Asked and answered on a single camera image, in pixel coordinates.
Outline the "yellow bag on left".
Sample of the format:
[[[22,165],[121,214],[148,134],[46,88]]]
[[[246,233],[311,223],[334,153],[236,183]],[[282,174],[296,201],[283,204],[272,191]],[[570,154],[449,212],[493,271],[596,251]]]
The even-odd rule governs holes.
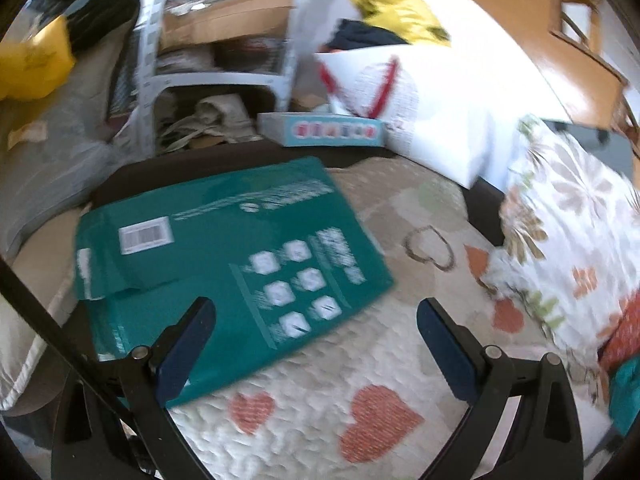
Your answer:
[[[29,40],[2,41],[1,99],[22,102],[43,99],[66,83],[75,64],[64,15]]]

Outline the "brown cardboard box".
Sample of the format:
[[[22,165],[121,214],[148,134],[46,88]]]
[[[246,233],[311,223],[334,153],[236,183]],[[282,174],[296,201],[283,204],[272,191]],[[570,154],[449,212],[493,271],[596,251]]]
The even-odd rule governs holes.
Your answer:
[[[293,6],[293,0],[198,0],[180,12],[165,6],[158,45],[171,51],[245,37],[282,38]]]

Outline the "heart patterned quilt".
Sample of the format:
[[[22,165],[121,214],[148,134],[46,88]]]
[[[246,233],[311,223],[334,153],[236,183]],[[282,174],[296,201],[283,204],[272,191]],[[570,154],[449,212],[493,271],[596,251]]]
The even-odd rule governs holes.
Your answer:
[[[414,479],[462,419],[416,327],[416,308],[437,298],[484,344],[535,359],[550,342],[518,308],[478,284],[488,241],[466,218],[460,188],[402,158],[333,165],[329,175],[382,256],[393,286],[334,330],[171,417],[221,479]],[[145,162],[116,174],[96,196],[119,200],[233,171]],[[74,308],[73,249],[82,211],[52,218],[13,258],[17,275],[73,338],[94,354],[86,307]]]

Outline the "white floral pillow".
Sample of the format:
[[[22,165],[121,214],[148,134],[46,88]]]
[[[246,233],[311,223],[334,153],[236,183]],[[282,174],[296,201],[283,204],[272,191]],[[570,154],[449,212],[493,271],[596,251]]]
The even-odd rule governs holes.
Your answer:
[[[480,280],[592,367],[639,289],[639,192],[574,136],[533,117],[518,131],[499,208],[504,241]]]

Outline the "wooden headboard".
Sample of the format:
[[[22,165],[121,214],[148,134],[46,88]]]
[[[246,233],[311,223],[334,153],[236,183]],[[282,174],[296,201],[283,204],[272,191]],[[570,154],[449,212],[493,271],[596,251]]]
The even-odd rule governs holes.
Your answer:
[[[573,122],[639,140],[628,79],[604,59],[603,0],[473,0],[524,50]]]

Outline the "light blue toy box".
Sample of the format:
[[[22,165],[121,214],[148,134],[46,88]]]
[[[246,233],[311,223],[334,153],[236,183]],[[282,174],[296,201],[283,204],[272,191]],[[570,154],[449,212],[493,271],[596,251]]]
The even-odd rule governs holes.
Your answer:
[[[326,113],[262,113],[259,134],[285,148],[382,148],[384,124],[376,119]]]

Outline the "green cardboard box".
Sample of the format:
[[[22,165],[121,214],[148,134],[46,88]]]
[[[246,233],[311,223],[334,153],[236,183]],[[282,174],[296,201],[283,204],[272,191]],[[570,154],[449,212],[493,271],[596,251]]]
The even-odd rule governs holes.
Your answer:
[[[148,346],[195,299],[216,326],[186,403],[334,330],[393,278],[319,159],[227,172],[90,210],[76,289],[102,361]]]

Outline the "grey metal shelf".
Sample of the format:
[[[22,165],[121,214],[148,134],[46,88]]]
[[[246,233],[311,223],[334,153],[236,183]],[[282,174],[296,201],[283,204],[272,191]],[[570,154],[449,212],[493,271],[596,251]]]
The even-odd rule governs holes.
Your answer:
[[[196,72],[159,75],[156,72],[156,60],[165,1],[143,0],[137,68],[137,133],[130,136],[131,144],[140,159],[150,158],[156,153],[154,103],[158,96],[169,88],[264,87],[274,96],[275,110],[283,112],[288,108],[297,67],[297,54],[290,38],[285,40],[278,54],[277,73]]]

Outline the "yellow plastic bag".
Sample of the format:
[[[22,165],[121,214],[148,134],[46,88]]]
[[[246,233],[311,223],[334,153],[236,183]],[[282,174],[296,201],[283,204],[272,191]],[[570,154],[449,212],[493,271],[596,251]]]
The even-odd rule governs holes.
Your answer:
[[[350,0],[370,26],[393,32],[408,44],[450,46],[450,36],[423,0]]]

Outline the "white paper shopping bag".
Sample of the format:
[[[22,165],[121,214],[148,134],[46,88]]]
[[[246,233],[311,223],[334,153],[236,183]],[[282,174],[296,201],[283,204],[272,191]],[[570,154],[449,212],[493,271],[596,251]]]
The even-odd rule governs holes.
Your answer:
[[[518,49],[385,46],[319,53],[331,106],[374,117],[394,153],[468,188],[502,190],[518,151],[518,122],[568,115]]]

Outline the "teal plush towel bundle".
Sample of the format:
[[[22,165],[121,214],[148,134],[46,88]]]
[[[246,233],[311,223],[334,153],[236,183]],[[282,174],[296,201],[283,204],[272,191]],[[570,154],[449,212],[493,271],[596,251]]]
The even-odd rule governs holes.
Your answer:
[[[608,414],[621,434],[628,434],[640,408],[640,360],[626,361],[616,370],[610,382]]]

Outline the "red floral bedsheet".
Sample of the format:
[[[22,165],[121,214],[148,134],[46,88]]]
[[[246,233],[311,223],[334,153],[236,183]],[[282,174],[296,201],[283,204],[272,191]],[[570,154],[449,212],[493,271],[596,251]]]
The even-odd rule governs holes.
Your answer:
[[[639,293],[629,299],[624,307],[620,324],[604,346],[600,365],[608,373],[615,372],[622,364],[639,354]]]

